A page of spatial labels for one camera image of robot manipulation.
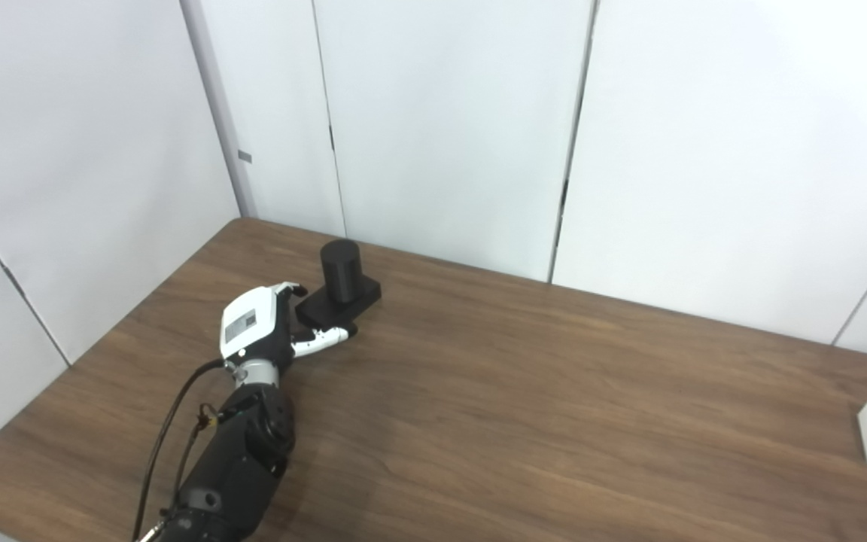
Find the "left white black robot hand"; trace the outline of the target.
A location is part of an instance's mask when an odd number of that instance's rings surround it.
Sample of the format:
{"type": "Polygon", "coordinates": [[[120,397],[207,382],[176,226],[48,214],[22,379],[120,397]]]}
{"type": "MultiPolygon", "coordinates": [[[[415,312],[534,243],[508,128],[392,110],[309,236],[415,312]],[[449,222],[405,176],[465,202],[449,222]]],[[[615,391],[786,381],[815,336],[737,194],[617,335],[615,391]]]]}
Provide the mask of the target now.
{"type": "Polygon", "coordinates": [[[337,346],[357,335],[358,328],[352,323],[313,328],[294,335],[290,299],[307,294],[307,289],[298,282],[279,282],[241,294],[221,316],[221,357],[237,366],[264,359],[283,371],[295,359],[337,346]]]}

